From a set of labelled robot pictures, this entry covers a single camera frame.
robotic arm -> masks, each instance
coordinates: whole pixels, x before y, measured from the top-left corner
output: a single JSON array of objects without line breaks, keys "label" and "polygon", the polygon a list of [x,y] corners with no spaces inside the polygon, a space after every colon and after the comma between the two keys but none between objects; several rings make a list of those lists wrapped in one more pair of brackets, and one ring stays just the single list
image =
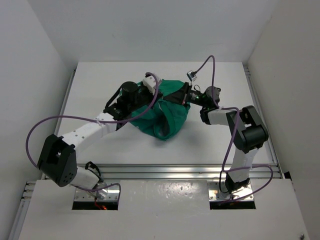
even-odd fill
[{"label": "robotic arm", "polygon": [[[192,90],[192,85],[186,82],[178,91],[165,96],[163,99],[179,105],[187,103],[202,107],[200,117],[202,122],[208,125],[228,126],[232,133],[235,128],[234,110],[221,110],[215,105],[220,101],[220,88],[208,87],[204,93]],[[155,94],[155,80],[146,75],[142,85],[134,82],[125,82],[121,85],[115,95],[107,102],[103,112],[95,119],[82,127],[64,134],[60,137],[52,134],[44,142],[38,168],[52,179],[58,186],[64,187],[68,184],[80,186],[86,189],[95,189],[97,184],[103,182],[97,174],[86,167],[78,167],[76,157],[87,147],[123,127],[125,123],[108,124],[100,121],[126,120],[131,113],[142,106],[151,103]],[[234,145],[235,155],[231,169],[240,167],[251,167],[254,156],[263,143],[268,140],[268,132],[253,106],[244,107],[240,111],[240,121],[237,125]],[[229,172],[226,176],[225,185],[229,193],[246,186],[249,182],[249,169]]]}]

white wall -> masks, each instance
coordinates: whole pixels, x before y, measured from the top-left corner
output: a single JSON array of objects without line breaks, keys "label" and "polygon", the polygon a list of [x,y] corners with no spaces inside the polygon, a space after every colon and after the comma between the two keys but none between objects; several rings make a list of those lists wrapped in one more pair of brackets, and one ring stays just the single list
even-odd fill
[{"label": "white wall", "polygon": [[320,1],[281,0],[249,70],[310,239],[320,239]]},{"label": "white wall", "polygon": [[[25,152],[28,130],[58,114],[71,75],[26,0],[0,3],[0,239],[7,239],[27,180],[40,173]],[[55,123],[31,139],[38,160],[44,137]]]},{"label": "white wall", "polygon": [[279,0],[28,0],[68,66],[249,59]]}]

green cloth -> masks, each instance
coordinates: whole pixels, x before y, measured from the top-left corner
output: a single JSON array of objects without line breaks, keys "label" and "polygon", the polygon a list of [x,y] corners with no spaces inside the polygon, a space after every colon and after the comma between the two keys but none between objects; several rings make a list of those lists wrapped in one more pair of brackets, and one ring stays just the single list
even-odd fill
[{"label": "green cloth", "polygon": [[[178,91],[184,83],[179,80],[162,80],[159,91],[167,96]],[[132,113],[135,117],[142,113],[147,106],[139,108]],[[167,140],[176,135],[187,119],[190,104],[187,106],[178,105],[162,98],[159,99],[146,114],[131,124],[138,127],[143,133],[156,137],[160,140]]]}]

